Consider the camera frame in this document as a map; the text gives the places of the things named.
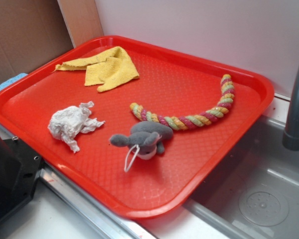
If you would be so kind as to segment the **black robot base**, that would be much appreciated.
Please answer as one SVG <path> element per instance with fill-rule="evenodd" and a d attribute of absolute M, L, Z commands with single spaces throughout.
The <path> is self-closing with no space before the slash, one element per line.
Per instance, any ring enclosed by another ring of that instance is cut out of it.
<path fill-rule="evenodd" d="M 0 224 L 33 199 L 42 165 L 22 139 L 0 137 Z"/>

